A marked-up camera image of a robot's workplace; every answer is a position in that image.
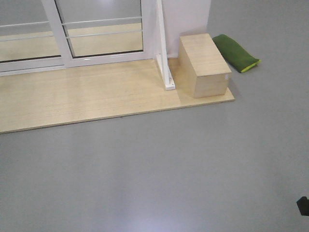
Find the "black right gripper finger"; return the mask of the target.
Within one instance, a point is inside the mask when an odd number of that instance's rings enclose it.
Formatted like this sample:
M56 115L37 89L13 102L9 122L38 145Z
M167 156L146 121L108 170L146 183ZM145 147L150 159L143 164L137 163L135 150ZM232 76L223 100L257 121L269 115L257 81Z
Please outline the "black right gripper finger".
M302 196L297 202L297 207L302 216L309 216L309 199L306 196Z

